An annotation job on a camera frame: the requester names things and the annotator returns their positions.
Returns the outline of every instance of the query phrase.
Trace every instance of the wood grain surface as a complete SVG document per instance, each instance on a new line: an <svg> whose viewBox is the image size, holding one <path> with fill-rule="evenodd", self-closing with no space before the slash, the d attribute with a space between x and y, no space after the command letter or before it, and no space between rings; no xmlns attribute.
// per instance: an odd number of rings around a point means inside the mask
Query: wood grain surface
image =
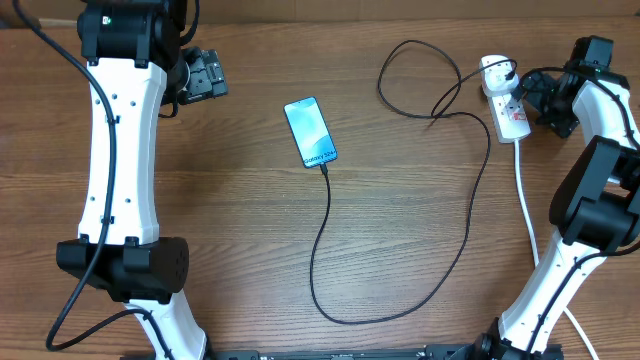
<svg viewBox="0 0 640 360"><path fill-rule="evenodd" d="M318 169L302 167L282 107L316 96L339 151L329 166L333 207L317 254L320 303L342 319L392 314L430 292L458 251L487 141L472 119L428 127L383 106L375 84L388 53L415 38L444 49L463 73L481 56L503 53L519 61L522 74L562 65L574 41L591 34L615 40L613 68L638 88L640 22L632 17L199 28L194 45L218 51L230 94L160 119L155 194L161 234L189 242L186 294L214 347L292 351L473 341L516 299L533 268L513 148L497 142L480 79L465 84L451 108L476 113L492 133L467 248L424 308L378 325L335 325L313 306L309 255L326 190ZM79 56L75 30L51 30L51 36ZM89 91L76 70L28 31L0 31L0 49L0 358L117 359L149 351L134 319L64 353L44 348L76 284L57 268L55 246L74 238L83 211ZM410 46L383 86L398 106L428 112L454 78L441 56ZM639 99L630 103L636 119ZM522 144L541 249L550 235L549 202L583 147L580 129L562 140L542 127ZM638 358L639 286L638 257L613 259L572 301L602 359ZM106 293L85 289L58 341L121 307ZM552 341L564 346L567 359L588 356L565 317Z"/></svg>

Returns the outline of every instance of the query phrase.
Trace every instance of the phone screen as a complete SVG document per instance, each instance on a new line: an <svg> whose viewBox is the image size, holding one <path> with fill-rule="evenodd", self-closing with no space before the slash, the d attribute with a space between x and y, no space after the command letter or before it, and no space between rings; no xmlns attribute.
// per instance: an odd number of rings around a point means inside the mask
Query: phone screen
<svg viewBox="0 0 640 360"><path fill-rule="evenodd" d="M284 113L305 167L311 168L338 158L316 98L287 104Z"/></svg>

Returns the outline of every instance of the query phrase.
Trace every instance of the black cable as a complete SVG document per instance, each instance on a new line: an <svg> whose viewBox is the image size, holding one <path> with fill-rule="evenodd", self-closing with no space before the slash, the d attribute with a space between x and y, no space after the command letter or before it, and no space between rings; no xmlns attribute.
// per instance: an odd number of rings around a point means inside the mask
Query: black cable
<svg viewBox="0 0 640 360"><path fill-rule="evenodd" d="M13 8L14 8L16 14L18 15L18 17L20 17L22 22L24 22L31 29L31 31L33 31L45 43L47 43L55 51L57 51L62 57L64 57L67 61L69 61L71 63L71 65L73 65L76 69L78 69L78 71L80 71L82 73L82 75L84 75L84 77L89 81L91 86L94 88L94 90L98 94L98 97L100 98L100 101L102 102L102 105L104 106L106 117L107 117L107 124L108 124L108 127L109 127L109 174L108 174L108 179L107 179L107 191L106 191L106 199L105 199L105 204L104 204L104 212L103 212L103 216L102 216L102 228L100 230L100 236L98 238L98 243L97 243L97 246L96 246L95 253L94 253L93 257L91 258L91 261L89 262L89 265L87 266L87 270L85 271L84 275L82 276L82 279L80 279L80 281L78 282L78 285L76 285L76 288L71 293L71 296L69 297L69 299L67 300L66 304L62 308L62 311L60 311L60 314L58 315L58 318L56 319L56 321L51 326L51 330L49 330L49 334L47 335L47 339L46 339L46 342L45 342L47 350L49 350L49 351L59 351L59 350L63 350L65 348L68 348L69 346L73 346L73 345L77 344L78 342L82 341L83 339L86 339L88 336L90 336L91 334L95 333L96 331L100 330L102 327L104 327L104 326L108 325L109 323L119 319L120 317L123 317L125 315L129 315L129 314L133 314L133 313L139 313L139 314L143 314L145 316L145 318L148 319L151 322L151 324L152 324L152 326L153 326L153 328L154 328L154 330L156 332L156 335L158 337L158 341L162 345L162 348L163 348L163 350L165 352L165 357L168 357L169 359L173 359L173 356L171 355L171 351L166 346L166 343L164 342L164 339L162 338L162 334L160 333L160 329L158 328L157 324L155 324L155 320L153 320L153 317L151 316L151 313L146 311L146 310L143 310L143 309L136 309L133 312L132 311L124 311L124 312L118 313L118 314L116 314L116 315L104 320L100 324L92 327L91 329L85 331L84 333L80 334L79 336L77 336L76 338L74 338L72 340L69 340L69 341L67 341L65 343L62 343L62 344L59 344L59 345L53 344L53 340L54 340L56 334L58 333L58 330L60 330L60 327L62 326L62 323L64 322L65 318L67 317L67 315L71 311L71 308L75 304L76 300L78 300L78 297L80 296L80 293L82 292L82 289L84 288L84 286L87 284L87 281L89 280L89 277L91 277L91 274L93 273L93 271L94 271L94 269L95 269L95 267L96 267L96 265L98 263L100 254L102 252L102 249L104 248L104 245L105 245L105 242L106 242L106 239L107 239L107 233L108 233L108 230L109 230L109 225L111 224L111 208L112 208L112 204L113 204L113 188L114 188L114 184L115 184L115 175L116 175L116 128L115 128L116 121L115 121L115 118L113 116L113 111L111 109L111 104L109 103L109 99L107 98L107 96L104 93L102 87L100 86L98 81L93 77L93 75L91 75L91 73L76 58L74 58L71 54L69 54L69 52L67 52L64 48L62 48L58 43L56 43L53 39L51 39L49 36L47 36L44 32L42 32L42 30L38 29L38 27L35 26L26 17L26 15L24 14L22 8L20 7L20 1L19 0L13 0L12 4L13 4Z"/></svg>
<svg viewBox="0 0 640 360"><path fill-rule="evenodd" d="M163 118L163 119L171 119L176 117L176 115L178 115L178 100L174 100L173 103L171 103L171 114L170 115L165 115L165 114L158 114L158 117Z"/></svg>
<svg viewBox="0 0 640 360"><path fill-rule="evenodd" d="M631 247L628 247L628 248L626 248L624 250L615 251L615 252L603 251L603 252L600 252L600 253L597 253L597 254L587 255L587 256L583 257L582 259L576 261L576 263L571 267L571 270L569 270L567 275L562 280L562 283L560 284L560 286L558 287L556 292L551 297L551 300L549 300L549 303L547 304L547 307L544 309L542 314L539 316L538 323L536 324L536 328L533 330L533 333L531 334L531 339L529 340L529 345L527 346L527 353L531 353L531 350L533 349L533 345L536 342L536 338L538 337L538 334L540 333L540 329L542 329L542 325L544 325L545 320L549 316L549 312L551 312L551 308L553 308L553 305L555 304L555 302L560 297L560 294L562 294L562 291L564 290L564 288L569 283L569 280L571 280L571 277L575 274L576 271L578 271L580 268L582 268L582 265L584 265L584 263L586 263L587 261L589 261L591 259L595 259L595 258L598 258L598 257L619 257L619 256L629 255L631 253L636 252L638 249L640 249L640 241L636 242L635 245L633 245Z"/></svg>
<svg viewBox="0 0 640 360"><path fill-rule="evenodd" d="M522 76L522 80L518 84L518 88L523 89L523 90L528 90L523 85L524 81L527 78L529 78L530 76L532 76L533 74L541 73L541 72L560 72L560 73L564 73L564 74L577 76L577 77L579 77L579 78L581 78L583 80L591 81L595 86L600 88L600 90L604 91L607 95L609 95L609 97L611 97L611 99L616 103L616 105L618 105L618 108L620 109L620 112L622 113L622 118L623 118L625 132L627 133L627 138L629 139L629 142L635 147L635 150L640 151L640 144L636 140L636 138L635 138L635 136L633 134L633 130L631 130L631 120L629 119L629 114L627 114L627 109L624 107L624 105L620 101L620 97L618 95L614 94L613 91L609 90L609 88L607 88L606 86L602 85L602 83L600 81L598 81L598 79L596 79L594 77L591 77L591 76L587 76L585 74L581 74L581 73L579 73L577 71L574 71L574 70L563 69L563 68L555 67L555 66L548 66L548 67L541 67L541 68L533 69L533 70L527 72L526 74L524 74Z"/></svg>
<svg viewBox="0 0 640 360"><path fill-rule="evenodd" d="M445 93L445 95L442 96L440 98L440 100L438 100L438 102L436 103L436 105L432 109L430 115L412 114L412 113L408 113L406 111L400 110L399 108L397 108L397 107L393 106L391 103L389 103L389 101L387 101L387 99L384 97L384 94L382 93L382 89L381 89L380 84L382 82L382 76L383 76L385 70L389 66L389 63L391 62L391 60L393 60L393 56L398 51L398 49L400 49L403 45L408 44L408 43L421 44L421 45L427 46L427 47L429 47L431 49L434 49L434 50L438 51L440 54L442 54L442 56L444 56L447 60L449 60L449 62L453 66L453 68L456 71L456 74L458 76L458 82L456 83L456 85L454 85L451 89L449 89L449 91L447 91L447 93ZM431 293L429 293L429 295L427 295L427 297L425 297L420 303L418 303L417 305L413 306L412 308L410 308L408 310L405 310L405 311L403 311L401 313L395 314L395 315L385 316L385 317L378 318L378 319L360 320L360 321L344 321L344 320L339 320L339 319L336 319L336 318L330 316L329 314L327 314L326 311L324 311L324 309L322 309L322 306L320 306L320 304L318 303L318 299L316 298L316 293L315 293L314 284L313 284L313 265L314 265L316 250L318 248L318 243L320 242L320 237L322 236L324 228L325 228L325 226L327 224L327 219L329 218L329 211L330 211L330 208L331 208L331 186L329 184L328 170L327 170L325 164L320 165L320 169L322 170L322 174L324 175L325 181L327 183L327 210L326 210L326 213L325 213L325 216L324 216L324 220L322 221L322 226L320 226L320 230L318 231L318 235L316 236L316 241L313 244L313 250L311 251L311 262L310 262L310 266L309 266L309 284L310 284L310 287L311 287L311 298L313 299L313 303L316 306L316 309L318 309L318 311L320 312L320 314L322 314L322 316L324 316L327 320L329 320L331 322L334 322L336 324L341 324L341 325L365 325L365 324L375 324L375 323L381 323L381 322L385 322L385 321L395 320L395 319L401 318L403 316L409 315L412 312L414 312L414 311L420 309L422 306L424 306L424 304L426 304L427 302L429 302L429 300L431 300L431 298L435 295L435 293L438 291L438 289L440 289L442 284L444 284L445 280L447 280L447 278L449 277L449 274L451 274L451 272L453 271L453 268L456 266L458 260L460 259L460 256L462 255L462 252L464 251L464 248L465 248L465 246L467 244L467 240L469 239L469 230L471 228L471 214L472 214L472 211L473 211L473 203L474 203L474 200L475 200L476 192L478 190L478 185L480 184L480 179L482 178L482 174L484 173L484 169L486 168L487 162L489 161L489 155L491 154L491 135L489 133L489 128L487 127L487 125L478 116L476 116L476 115L474 115L472 113L463 112L463 111L445 114L444 111L446 111L446 109L449 108L449 106L451 105L453 100L455 100L456 96L460 92L460 85L464 81L468 80L470 77L480 73L481 71L483 71L484 69L486 69L488 67L495 66L495 65L497 65L499 63L503 63L503 62L507 62L507 61L513 62L517 66L517 63L514 60L511 60L511 59L502 60L502 61L498 61L498 62L495 62L495 63L490 64L490 65L487 65L487 66L485 66L485 67L483 67L483 68L481 68L479 70L476 70L476 71L474 71L473 73L471 73L470 75L466 76L463 79L461 74L460 74L460 69L458 68L458 65L455 63L455 61L453 61L453 59L451 59L451 57L449 57L449 55L447 55L444 51L442 51L441 49L439 49L436 46L431 45L429 43L426 43L426 42L423 42L423 41L419 41L419 40L406 40L406 41L403 41L402 43L400 43L400 45L396 46L395 49L393 49L393 51L391 52L391 54L389 54L389 56L387 57L387 60L384 62L384 65L382 66L382 69L380 70L380 76L378 77L378 94L380 95L380 98L382 99L382 101L387 106L389 106L395 112L397 112L397 113L399 113L401 115L407 116L407 117L418 118L418 119L433 119L434 121L439 119L439 118L449 118L449 117L456 116L456 115L470 116L470 117L474 118L475 120L477 120L482 125L482 127L484 128L484 131L485 131L485 133L487 135L487 151L486 151L486 155L485 155L485 158L484 158L484 162L482 163L482 167L480 168L480 171L478 173L478 177L476 178L476 182L475 182L475 184L473 186L473 191L471 192L471 199L469 200L469 207L468 207L468 210L467 210L467 219L466 219L464 239L462 241L462 245L460 246L460 250L458 250L458 253L456 254L456 257L454 258L453 262L449 266L449 269L447 270L447 272L440 279L440 281L435 286L435 288L431 291ZM436 111L436 108L438 107L438 105L444 100L444 98L449 93L451 93L451 91L453 91L454 88L457 88L457 90L456 90L455 94L453 95L452 99L445 105L445 107L444 107L444 109L442 111L440 111L439 113L436 114L435 111Z"/></svg>
<svg viewBox="0 0 640 360"><path fill-rule="evenodd" d="M200 17L200 0L196 1L196 13L193 16L193 22L191 23L191 27L186 34L180 37L180 46L185 46L193 40L193 37L196 34L196 29L198 28L198 18Z"/></svg>

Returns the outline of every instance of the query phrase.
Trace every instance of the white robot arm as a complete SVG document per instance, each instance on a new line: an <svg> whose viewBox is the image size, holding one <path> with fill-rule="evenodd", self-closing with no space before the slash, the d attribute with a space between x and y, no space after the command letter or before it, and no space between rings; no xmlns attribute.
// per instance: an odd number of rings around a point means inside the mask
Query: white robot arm
<svg viewBox="0 0 640 360"><path fill-rule="evenodd" d="M590 41L608 41L596 37L587 39L589 42L585 43L583 38L576 44L579 47L582 42L587 47L587 54ZM589 56L596 55L588 54L586 60L582 60L588 62ZM606 256L601 255L629 245L638 235L639 209L634 204L638 185L635 175L631 174L631 169L638 165L638 153L633 145L637 141L631 138L637 136L637 127L629 110L629 91L619 81L598 82L621 104L590 80L583 81L577 92L564 89L565 93L560 95L575 94L571 109L583 126L587 149L551 204L550 220L554 230L540 264L518 299L498 321L501 342L522 352L544 353L551 330L563 309L587 277L606 260ZM566 85L566 82L561 80L560 84ZM626 119L620 105L626 112ZM626 187L630 196L623 198L604 192L607 181ZM584 262L556 294L572 267L585 258L589 261ZM547 316L540 320L550 303Z"/></svg>
<svg viewBox="0 0 640 360"><path fill-rule="evenodd" d="M182 238L162 238L154 203L156 130L160 106L187 105L227 93L215 51L180 49L186 0L133 3L89 2L78 19L82 55L109 100L119 156L111 218L103 219L110 163L110 125L94 87L89 189L78 239L58 244L58 266L106 290L135 313L158 360L202 360L212 356L183 286L189 250ZM98 265L87 271L108 232Z"/></svg>

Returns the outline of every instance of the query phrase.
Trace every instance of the white power strip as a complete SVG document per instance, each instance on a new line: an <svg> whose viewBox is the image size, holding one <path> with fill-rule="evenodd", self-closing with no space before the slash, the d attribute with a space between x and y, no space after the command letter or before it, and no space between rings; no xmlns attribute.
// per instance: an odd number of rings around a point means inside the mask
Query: white power strip
<svg viewBox="0 0 640 360"><path fill-rule="evenodd" d="M502 55L485 56L480 60L480 67L507 59ZM518 76L511 80L505 78L512 70L511 63L504 62L482 72L482 90L489 99L498 140L503 144L512 143L531 134L522 100L515 101L511 97L511 90L518 86Z"/></svg>

